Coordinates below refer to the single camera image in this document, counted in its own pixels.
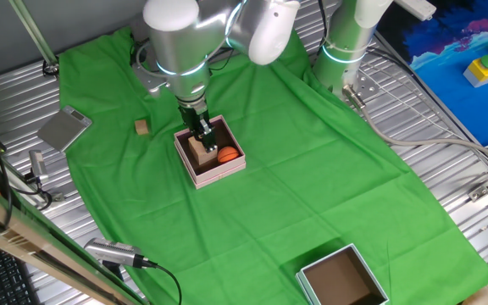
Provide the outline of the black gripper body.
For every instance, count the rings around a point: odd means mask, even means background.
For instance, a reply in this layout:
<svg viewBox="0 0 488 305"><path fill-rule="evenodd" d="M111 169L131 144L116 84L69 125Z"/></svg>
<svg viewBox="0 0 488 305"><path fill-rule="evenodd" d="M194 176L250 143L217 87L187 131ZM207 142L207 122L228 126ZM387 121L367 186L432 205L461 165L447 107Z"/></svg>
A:
<svg viewBox="0 0 488 305"><path fill-rule="evenodd" d="M180 105L179 110L184 124L189 130L194 126L202 127L202 119L209 120L208 107L206 105L199 105L196 107L185 107Z"/></svg>

